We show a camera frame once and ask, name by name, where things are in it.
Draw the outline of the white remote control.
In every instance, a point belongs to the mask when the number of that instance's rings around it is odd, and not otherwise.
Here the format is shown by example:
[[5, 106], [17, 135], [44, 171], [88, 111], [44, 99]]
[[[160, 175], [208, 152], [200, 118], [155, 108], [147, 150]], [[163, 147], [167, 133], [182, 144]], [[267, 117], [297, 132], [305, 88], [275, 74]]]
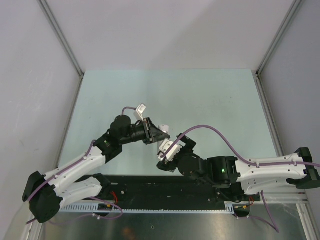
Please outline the white remote control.
[[[162, 132], [164, 132], [165, 134], [167, 134], [167, 135], [169, 134], [169, 129], [170, 128], [169, 128], [168, 125], [161, 124], [161, 125], [158, 126], [158, 128]], [[161, 141], [159, 141], [157, 143], [157, 157], [158, 157], [160, 162], [163, 161], [163, 159], [164, 159], [162, 157], [162, 155], [167, 151], [167, 148], [168, 148], [167, 143], [168, 143], [169, 139], [170, 139], [170, 137], [169, 138], [166, 137], [164, 140], [161, 140]]]

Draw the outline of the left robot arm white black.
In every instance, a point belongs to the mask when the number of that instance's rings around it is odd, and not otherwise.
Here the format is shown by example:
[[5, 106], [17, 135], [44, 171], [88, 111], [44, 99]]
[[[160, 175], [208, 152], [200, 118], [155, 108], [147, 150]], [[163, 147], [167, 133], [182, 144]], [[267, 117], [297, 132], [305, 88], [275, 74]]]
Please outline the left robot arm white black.
[[92, 170], [105, 165], [123, 151], [123, 145], [142, 141], [145, 145], [161, 143], [170, 138], [169, 126], [155, 126], [146, 117], [132, 124], [127, 115], [119, 115], [110, 128], [87, 151], [62, 167], [45, 174], [32, 173], [26, 183], [22, 201], [39, 223], [51, 220], [61, 208], [77, 201], [110, 196], [111, 183], [102, 174], [94, 174], [86, 180], [79, 179]]

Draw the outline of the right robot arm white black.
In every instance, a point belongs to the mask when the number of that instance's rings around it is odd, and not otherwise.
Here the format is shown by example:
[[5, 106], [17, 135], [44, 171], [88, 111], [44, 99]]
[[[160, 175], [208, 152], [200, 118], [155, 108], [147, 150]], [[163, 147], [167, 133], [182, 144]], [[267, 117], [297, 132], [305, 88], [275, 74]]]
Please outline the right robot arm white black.
[[193, 140], [184, 136], [182, 142], [184, 146], [166, 138], [159, 143], [157, 167], [166, 172], [178, 170], [184, 177], [217, 189], [230, 188], [237, 201], [276, 187], [293, 185], [306, 190], [320, 186], [320, 175], [307, 147], [290, 155], [243, 162], [234, 156], [202, 159], [194, 153]]

